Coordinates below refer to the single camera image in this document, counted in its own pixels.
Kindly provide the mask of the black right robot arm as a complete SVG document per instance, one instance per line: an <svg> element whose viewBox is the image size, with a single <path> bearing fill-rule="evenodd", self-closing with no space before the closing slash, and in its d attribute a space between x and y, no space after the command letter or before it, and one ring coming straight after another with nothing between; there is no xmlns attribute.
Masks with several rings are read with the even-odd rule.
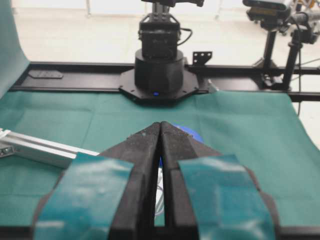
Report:
<svg viewBox="0 0 320 240"><path fill-rule="evenodd" d="M193 94L207 93L209 84L189 71L182 51L184 28L170 14L176 0L153 0L152 12L139 22L141 48L134 68L120 75L119 91L145 103L172 103Z"/></svg>

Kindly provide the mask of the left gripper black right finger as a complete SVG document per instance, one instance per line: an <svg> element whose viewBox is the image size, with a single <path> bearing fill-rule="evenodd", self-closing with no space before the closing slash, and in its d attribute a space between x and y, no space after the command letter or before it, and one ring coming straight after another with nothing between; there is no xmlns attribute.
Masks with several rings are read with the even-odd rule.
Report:
<svg viewBox="0 0 320 240"><path fill-rule="evenodd" d="M277 206L255 173L163 121L166 222L183 240L277 240Z"/></svg>

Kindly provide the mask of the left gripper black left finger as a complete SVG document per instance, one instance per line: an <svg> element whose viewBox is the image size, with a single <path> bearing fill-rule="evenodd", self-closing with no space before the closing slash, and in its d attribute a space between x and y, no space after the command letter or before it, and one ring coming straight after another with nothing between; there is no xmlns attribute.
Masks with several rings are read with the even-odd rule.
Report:
<svg viewBox="0 0 320 240"><path fill-rule="evenodd" d="M38 205L35 240L137 240L154 221L160 124L79 153Z"/></svg>

